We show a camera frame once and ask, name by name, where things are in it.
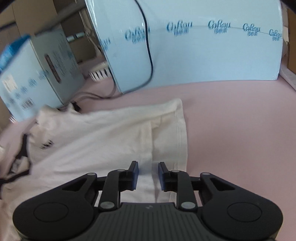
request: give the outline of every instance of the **cardboard box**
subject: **cardboard box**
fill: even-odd
[[[62,30],[27,41],[0,75],[0,96],[17,121],[33,117],[44,105],[59,107],[84,78]]]
[[[296,14],[288,9],[288,64],[287,67],[292,72],[296,73]]]

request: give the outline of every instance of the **pink table surface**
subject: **pink table surface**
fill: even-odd
[[[83,90],[110,92],[112,80]],[[218,81],[139,90],[114,100],[84,100],[82,113],[180,98],[188,135],[187,171],[211,172],[275,202],[284,214],[277,240],[296,237],[296,92],[276,81]],[[0,145],[19,143],[30,123],[11,124]],[[17,147],[7,153],[12,158]]]

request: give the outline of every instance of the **white t-shirt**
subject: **white t-shirt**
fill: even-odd
[[[67,112],[44,107],[27,142],[30,175],[2,188],[1,241],[19,239],[12,214],[20,203],[88,172],[106,176],[128,169],[136,160],[137,188],[122,192],[121,201],[172,202],[172,193],[160,189],[158,163],[164,161],[169,170],[186,170],[187,135],[180,99],[89,114],[79,114],[72,106]]]

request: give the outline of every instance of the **black print on shirt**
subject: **black print on shirt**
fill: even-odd
[[[48,148],[52,147],[53,145],[54,145],[53,141],[48,140],[45,144],[42,144],[40,149],[45,150],[45,149],[48,149]]]
[[[8,178],[0,179],[0,190],[3,184],[14,182],[16,179],[30,174],[31,161],[28,158],[27,137],[28,137],[27,134],[23,135],[22,147],[19,153],[15,156],[15,159],[8,171],[8,174],[7,174]],[[28,162],[28,169],[24,170],[23,172],[19,172],[18,171],[19,166],[22,164],[23,161]]]

